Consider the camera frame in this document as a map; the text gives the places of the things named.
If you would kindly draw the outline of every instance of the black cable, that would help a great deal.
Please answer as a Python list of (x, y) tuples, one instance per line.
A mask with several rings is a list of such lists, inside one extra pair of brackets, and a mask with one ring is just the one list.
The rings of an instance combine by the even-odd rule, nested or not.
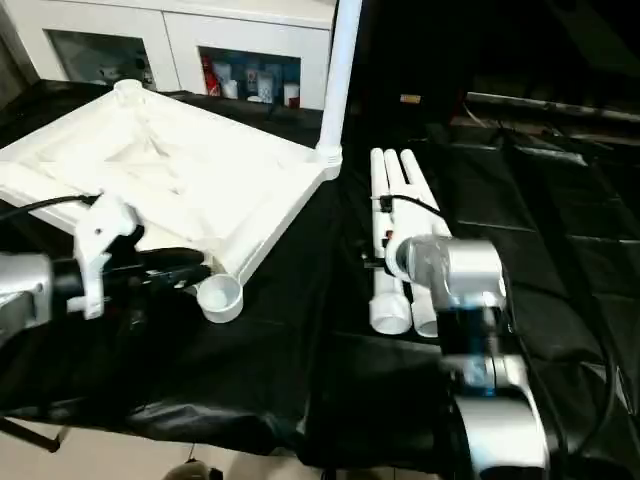
[(562, 425), (562, 420), (560, 419), (560, 413), (558, 412), (558, 409), (555, 406), (555, 402), (551, 397), (551, 393), (549, 393), (549, 390), (547, 389), (546, 385), (542, 381), (540, 374), (537, 372), (535, 368), (533, 368), (533, 358), (529, 353), (529, 349), (527, 348), (527, 345), (525, 344), (524, 339), (522, 338), (522, 336), (520, 335), (520, 332), (518, 331), (518, 324), (516, 321), (516, 309), (513, 301), (513, 291), (511, 290), (512, 284), (509, 279), (509, 273), (507, 271), (507, 267), (504, 264), (502, 265), (502, 271), (504, 275), (504, 284), (507, 291), (507, 302), (509, 305), (511, 329), (513, 331), (513, 334), (516, 337), (518, 345), (520, 346), (520, 350), (522, 351), (522, 357), (524, 358), (525, 363), (529, 367), (529, 372), (531, 372), (531, 374), (533, 375), (535, 382), (538, 385), (538, 389), (544, 396), (544, 402), (547, 406), (549, 414), (551, 415), (551, 421), (553, 422), (553, 429), (556, 432), (556, 440), (558, 442), (558, 453), (559, 453), (559, 463), (560, 463), (559, 476), (560, 478), (562, 478), (564, 469), (566, 466), (566, 459), (569, 455), (569, 447), (567, 445), (567, 433), (564, 429), (564, 426)]
[[(502, 129), (501, 123), (500, 126), (503, 138), (507, 143), (511, 143), (511, 137), (508, 131)], [(584, 295), (582, 295), (582, 292), (580, 292), (579, 290), (575, 290), (575, 288), (577, 288), (575, 284), (571, 284), (571, 287), (573, 287), (574, 297), (578, 296), (579, 294), (581, 298), (585, 298)], [(589, 298), (588, 300), (589, 302), (585, 303), (587, 303), (587, 305), (589, 306), (585, 308), (590, 308), (593, 305), (590, 301), (592, 299)], [(583, 314), (582, 316), (589, 316), (590, 312), (585, 308), (581, 309), (581, 312), (584, 312), (586, 314)], [(592, 446), (594, 440), (600, 435), (602, 429), (609, 422), (611, 415), (613, 414), (613, 409), (615, 407), (617, 385), (616, 380), (618, 377), (617, 360), (614, 356), (615, 344), (611, 339), (608, 327), (606, 323), (604, 323), (604, 320), (601, 318), (601, 316), (595, 315), (595, 317), (596, 318), (594, 318), (594, 322), (591, 325), (587, 326), (591, 330), (591, 333), (593, 334), (593, 337), (598, 343), (600, 351), (602, 352), (602, 361), (605, 369), (605, 394), (602, 401), (600, 402), (598, 411), (596, 412), (596, 420), (594, 421), (594, 424), (591, 426), (591, 429), (587, 432), (584, 438), (580, 441), (576, 449), (569, 454), (570, 456), (576, 458), (583, 456), (584, 453), (589, 449), (589, 447)]]
[(433, 208), (431, 205), (424, 203), (422, 200), (418, 200), (417, 198), (408, 197), (406, 195), (382, 195), (380, 197), (380, 206), (383, 210), (388, 209), (387, 211), (391, 211), (391, 200), (404, 200), (405, 202), (413, 203), (414, 205), (418, 205), (419, 207), (424, 208), (425, 210), (437, 215), (440, 218), (444, 218), (440, 210)]
[(29, 212), (32, 212), (33, 210), (38, 210), (40, 208), (46, 208), (52, 205), (58, 205), (59, 203), (83, 202), (91, 205), (98, 199), (98, 197), (99, 195), (69, 195), (66, 197), (56, 197), (56, 198), (50, 198), (48, 200), (42, 200), (40, 202), (30, 203), (28, 205), (23, 205), (22, 207), (17, 207), (5, 213), (0, 214), (0, 223), (10, 220), (13, 217), (17, 217), (18, 215), (29, 213)]

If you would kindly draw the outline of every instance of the table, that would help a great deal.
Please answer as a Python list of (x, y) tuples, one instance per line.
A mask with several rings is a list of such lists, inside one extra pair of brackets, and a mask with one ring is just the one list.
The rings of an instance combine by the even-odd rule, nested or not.
[[(0, 114), (0, 145), (102, 93), (37, 84)], [(171, 95), (309, 146), (317, 139), (317, 112)], [(102, 320), (26, 332), (0, 350), (0, 414), (257, 454), (285, 448), (322, 467), (439, 471), (437, 347), (413, 332), (370, 329), (371, 279), (359, 260), (371, 228), (368, 151), (410, 146), (454, 233), (498, 248), (519, 328), (574, 448), (604, 389), (589, 325), (606, 323), (619, 396), (589, 460), (571, 469), (578, 478), (640, 478), (637, 149), (558, 140), (582, 154), (581, 165), (488, 145), (467, 133), (478, 129), (446, 143), (371, 145), (355, 124), (339, 179), (316, 192), (254, 274), (240, 318), (210, 324), (174, 294), (151, 308), (139, 337)], [(22, 220), (0, 247), (69, 253), (69, 238)], [(549, 408), (533, 388), (553, 448)]]

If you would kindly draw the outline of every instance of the bottle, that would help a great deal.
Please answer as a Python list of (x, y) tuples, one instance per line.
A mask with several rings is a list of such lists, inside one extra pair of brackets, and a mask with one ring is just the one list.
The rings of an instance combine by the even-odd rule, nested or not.
[(202, 61), (202, 71), (204, 72), (204, 83), (207, 87), (207, 95), (212, 97), (220, 96), (220, 84), (218, 83), (218, 79), (213, 73), (211, 69), (211, 59), (203, 55), (201, 57)]

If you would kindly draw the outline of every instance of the black fabric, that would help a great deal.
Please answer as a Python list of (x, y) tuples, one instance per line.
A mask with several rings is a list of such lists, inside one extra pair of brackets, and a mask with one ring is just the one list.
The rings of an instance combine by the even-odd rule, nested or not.
[[(0, 146), (105, 91), (39, 83), (0, 113)], [(317, 139), (316, 112), (171, 96), (309, 146)], [(413, 332), (370, 329), (371, 275), (360, 259), (371, 230), (369, 149), (410, 147), (454, 233), (497, 246), (519, 329), (572, 448), (603, 395), (592, 327), (606, 327), (621, 370), (616, 406), (571, 470), (640, 478), (638, 149), (570, 144), (581, 165), (509, 143), (429, 140), (373, 145), (380, 139), (350, 130), (340, 177), (320, 187), (256, 271), (234, 322), (213, 325), (176, 293), (153, 303), (142, 332), (114, 315), (21, 334), (0, 350), (0, 412), (260, 454), (285, 447), (318, 466), (442, 471), (437, 348)], [(32, 217), (12, 226), (2, 227), (2, 249), (70, 251), (67, 236)], [(549, 405), (533, 389), (553, 447)]]

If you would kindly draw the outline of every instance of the floor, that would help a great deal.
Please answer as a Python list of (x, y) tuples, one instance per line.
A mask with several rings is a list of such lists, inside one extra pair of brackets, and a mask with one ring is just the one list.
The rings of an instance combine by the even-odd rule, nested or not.
[[(55, 437), (59, 427), (19, 422)], [(193, 456), (224, 472), (225, 480), (318, 480), (321, 471), (296, 458), (259, 457), (207, 445), (155, 442), (143, 438), (71, 429), (61, 449), (50, 454), (0, 434), (2, 478), (10, 480), (161, 480)], [(338, 472), (338, 480), (434, 480), (409, 470), (376, 468)]]

